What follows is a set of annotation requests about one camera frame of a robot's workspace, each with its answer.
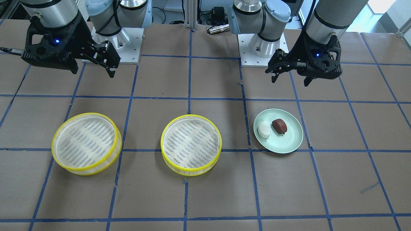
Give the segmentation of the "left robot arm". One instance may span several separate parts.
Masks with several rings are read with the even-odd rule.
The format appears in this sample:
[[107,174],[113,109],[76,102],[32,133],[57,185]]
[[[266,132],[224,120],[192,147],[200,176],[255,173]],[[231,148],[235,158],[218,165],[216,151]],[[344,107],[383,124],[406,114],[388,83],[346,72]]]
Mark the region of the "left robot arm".
[[296,70],[308,86],[317,78],[333,80],[342,75],[339,40],[366,4],[366,0],[314,1],[289,52],[269,48],[279,42],[291,18],[290,7],[281,0],[235,0],[228,22],[233,34],[253,35],[249,48],[256,56],[270,59],[265,72],[272,73],[273,83],[280,74]]

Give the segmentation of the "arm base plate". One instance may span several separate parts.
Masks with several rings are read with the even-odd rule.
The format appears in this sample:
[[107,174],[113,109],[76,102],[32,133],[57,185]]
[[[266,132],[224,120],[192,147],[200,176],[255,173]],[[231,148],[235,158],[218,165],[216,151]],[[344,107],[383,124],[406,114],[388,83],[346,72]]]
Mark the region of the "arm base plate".
[[241,65],[244,67],[267,68],[277,49],[288,53],[284,34],[275,42],[262,40],[257,34],[237,35]]
[[117,35],[105,37],[96,33],[92,29],[92,38],[98,43],[110,41],[120,57],[120,64],[138,64],[142,39],[144,37],[143,28],[122,28]]

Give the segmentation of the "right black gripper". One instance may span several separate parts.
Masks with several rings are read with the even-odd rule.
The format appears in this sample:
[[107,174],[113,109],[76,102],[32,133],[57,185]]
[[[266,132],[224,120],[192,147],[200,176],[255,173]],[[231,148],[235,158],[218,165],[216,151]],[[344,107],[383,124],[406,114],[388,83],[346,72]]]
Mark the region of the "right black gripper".
[[30,18],[21,58],[35,67],[78,71],[76,59],[87,59],[103,67],[114,78],[120,57],[110,41],[97,43],[78,12],[67,25],[47,28],[38,16]]

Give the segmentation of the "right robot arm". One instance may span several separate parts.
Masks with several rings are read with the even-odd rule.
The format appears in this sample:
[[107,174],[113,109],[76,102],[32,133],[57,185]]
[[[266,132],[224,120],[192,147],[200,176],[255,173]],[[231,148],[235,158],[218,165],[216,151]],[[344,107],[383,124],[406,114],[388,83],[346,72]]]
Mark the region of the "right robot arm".
[[21,0],[30,15],[25,48],[11,54],[35,67],[78,71],[77,59],[103,67],[113,78],[123,57],[120,51],[132,44],[126,28],[152,24],[151,0],[87,0],[85,7],[97,38],[74,0]]

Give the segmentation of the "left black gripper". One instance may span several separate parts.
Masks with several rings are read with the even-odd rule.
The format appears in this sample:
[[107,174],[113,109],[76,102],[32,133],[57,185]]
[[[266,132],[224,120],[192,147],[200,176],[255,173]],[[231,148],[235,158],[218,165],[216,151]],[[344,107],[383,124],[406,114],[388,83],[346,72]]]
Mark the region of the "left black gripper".
[[308,34],[300,34],[289,53],[282,49],[275,51],[265,73],[272,73],[271,82],[275,83],[280,74],[296,70],[305,77],[303,83],[308,87],[314,79],[333,80],[341,76],[340,56],[341,46],[337,35],[328,36],[326,43],[321,44]]

